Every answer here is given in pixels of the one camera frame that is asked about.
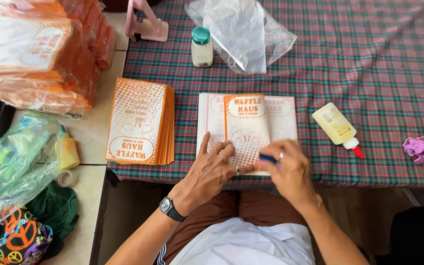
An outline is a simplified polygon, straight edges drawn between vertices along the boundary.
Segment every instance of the hand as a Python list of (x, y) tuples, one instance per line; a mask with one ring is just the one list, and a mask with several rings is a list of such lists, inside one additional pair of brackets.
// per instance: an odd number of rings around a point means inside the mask
[(258, 160), (256, 168), (264, 169), (271, 174), (271, 179), (279, 193), (285, 197), (297, 211), (304, 207), (320, 203), (321, 198), (313, 189), (309, 176), (309, 160), (302, 153), (297, 142), (282, 140), (272, 142), (260, 150), (260, 153), (273, 156), (279, 161), (283, 152), (284, 157), (278, 164), (268, 160)]
[[(168, 198), (173, 200), (174, 208), (182, 216), (188, 215), (197, 206), (219, 194), (227, 180), (237, 174), (236, 167), (228, 163), (228, 159), (235, 155), (232, 142), (218, 142), (207, 153), (210, 136), (210, 132), (204, 135), (191, 169), (168, 194)], [(253, 165), (239, 167), (240, 174), (253, 171)]]

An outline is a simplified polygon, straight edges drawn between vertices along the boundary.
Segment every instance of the person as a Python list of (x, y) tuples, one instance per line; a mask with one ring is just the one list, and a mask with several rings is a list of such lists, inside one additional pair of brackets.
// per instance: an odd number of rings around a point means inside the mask
[[(258, 160), (235, 167), (228, 163), (235, 153), (232, 143), (219, 142), (207, 152), (209, 138), (206, 133), (184, 179), (108, 265), (315, 264), (309, 229), (327, 265), (368, 265), (313, 189), (309, 160), (297, 142), (272, 142), (260, 150), (277, 164)], [(237, 209), (236, 196), (222, 187), (234, 175), (254, 170), (269, 172), (281, 196), (242, 191)], [(162, 212), (168, 202), (180, 217), (187, 216), (184, 222)]]

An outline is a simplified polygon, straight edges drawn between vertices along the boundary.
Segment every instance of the tape roll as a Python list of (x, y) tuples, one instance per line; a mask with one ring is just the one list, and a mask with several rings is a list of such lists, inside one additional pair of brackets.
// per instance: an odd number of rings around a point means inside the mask
[(63, 188), (72, 187), (77, 180), (78, 176), (74, 174), (71, 170), (61, 171), (56, 176), (56, 183)]

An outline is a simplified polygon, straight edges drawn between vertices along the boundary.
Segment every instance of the plaid tablecloth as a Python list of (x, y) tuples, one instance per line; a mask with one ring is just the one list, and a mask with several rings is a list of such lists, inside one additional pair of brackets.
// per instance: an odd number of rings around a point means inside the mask
[[(196, 155), (199, 92), (294, 96), (299, 141), (311, 177), (327, 185), (424, 187), (424, 166), (403, 152), (424, 136), (424, 0), (261, 0), (298, 36), (266, 75), (237, 75), (215, 55), (210, 68), (191, 62), (185, 0), (154, 11), (167, 21), (167, 42), (131, 42), (123, 76), (175, 89), (175, 162), (168, 166), (108, 163), (129, 180), (177, 183)], [(333, 102), (357, 129), (365, 158), (335, 146), (311, 114)], [(238, 176), (230, 189), (273, 189), (269, 177)]]

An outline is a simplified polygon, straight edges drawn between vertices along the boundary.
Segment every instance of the brown pants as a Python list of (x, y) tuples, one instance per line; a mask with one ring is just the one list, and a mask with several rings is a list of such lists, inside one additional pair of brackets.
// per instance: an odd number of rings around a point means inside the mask
[(241, 217), (256, 226), (284, 223), (306, 225), (302, 215), (281, 196), (256, 190), (224, 190), (197, 207), (179, 224), (166, 243), (166, 253), (161, 259), (169, 264), (180, 250), (204, 229), (233, 217)]

